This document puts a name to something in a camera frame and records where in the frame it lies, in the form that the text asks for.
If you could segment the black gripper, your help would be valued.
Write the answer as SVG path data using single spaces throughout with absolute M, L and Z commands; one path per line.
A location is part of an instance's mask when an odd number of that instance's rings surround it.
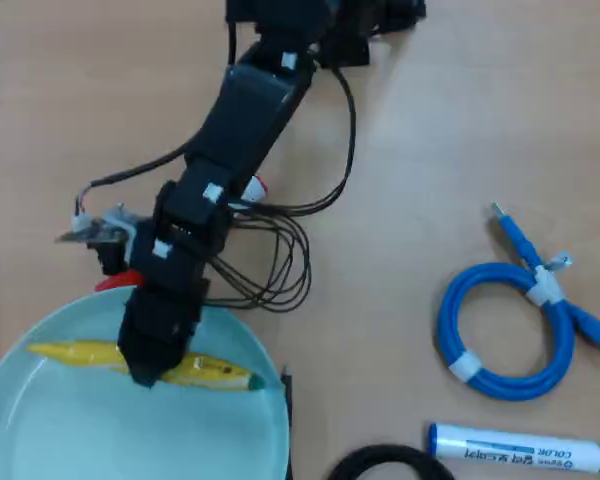
M 177 367 L 201 319 L 210 282 L 176 293 L 157 285 L 133 290 L 125 305 L 118 347 L 135 383 L 152 388 Z

